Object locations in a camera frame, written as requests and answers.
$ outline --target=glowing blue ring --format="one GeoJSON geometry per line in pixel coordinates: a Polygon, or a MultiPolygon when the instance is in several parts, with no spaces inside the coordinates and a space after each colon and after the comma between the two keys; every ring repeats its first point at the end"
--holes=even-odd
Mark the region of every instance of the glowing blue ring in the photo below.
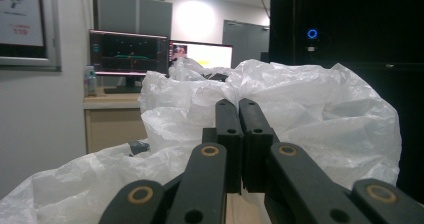
{"type": "Polygon", "coordinates": [[[316,29],[310,29],[308,31],[308,34],[307,35],[308,35],[308,38],[315,39],[315,38],[318,37],[318,31],[316,29]]]}

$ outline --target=wall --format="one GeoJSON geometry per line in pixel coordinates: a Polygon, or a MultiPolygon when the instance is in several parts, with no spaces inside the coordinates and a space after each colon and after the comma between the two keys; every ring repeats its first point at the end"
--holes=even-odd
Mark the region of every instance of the wall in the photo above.
{"type": "Polygon", "coordinates": [[[171,39],[222,44],[224,20],[269,25],[264,9],[220,0],[165,0],[173,3],[171,39]]]}
{"type": "Polygon", "coordinates": [[[30,175],[86,153],[88,6],[58,0],[62,72],[0,71],[0,199],[30,175]]]}

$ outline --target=screw hole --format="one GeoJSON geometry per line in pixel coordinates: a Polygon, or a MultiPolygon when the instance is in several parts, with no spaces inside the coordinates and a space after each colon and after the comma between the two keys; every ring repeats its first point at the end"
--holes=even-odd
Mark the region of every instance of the screw hole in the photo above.
{"type": "Polygon", "coordinates": [[[349,216],[341,210],[333,209],[330,212],[331,218],[338,223],[349,223],[349,216]]]}
{"type": "Polygon", "coordinates": [[[190,224],[200,223],[203,219],[203,214],[198,210],[192,210],[186,213],[185,221],[190,224]]]}

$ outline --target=monitor screen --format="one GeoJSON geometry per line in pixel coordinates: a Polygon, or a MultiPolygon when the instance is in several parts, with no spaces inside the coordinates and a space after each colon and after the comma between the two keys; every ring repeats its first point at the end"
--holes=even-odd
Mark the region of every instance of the monitor screen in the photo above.
{"type": "Polygon", "coordinates": [[[89,30],[91,65],[97,75],[144,76],[168,72],[168,38],[89,30]]]}
{"type": "Polygon", "coordinates": [[[169,60],[178,57],[188,57],[205,68],[231,68],[233,46],[200,42],[175,41],[169,42],[169,60]]]}

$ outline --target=black wire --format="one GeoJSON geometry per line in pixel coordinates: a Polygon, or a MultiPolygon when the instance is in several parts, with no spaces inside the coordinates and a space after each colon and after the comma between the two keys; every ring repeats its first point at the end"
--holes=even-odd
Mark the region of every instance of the black wire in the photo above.
{"type": "Polygon", "coordinates": [[[264,9],[265,9],[265,13],[266,13],[266,15],[268,16],[268,18],[270,18],[271,19],[271,16],[269,15],[269,13],[268,13],[268,9],[266,8],[266,6],[265,6],[265,2],[264,2],[264,0],[261,0],[261,2],[262,2],[262,6],[264,7],[264,9]]]}

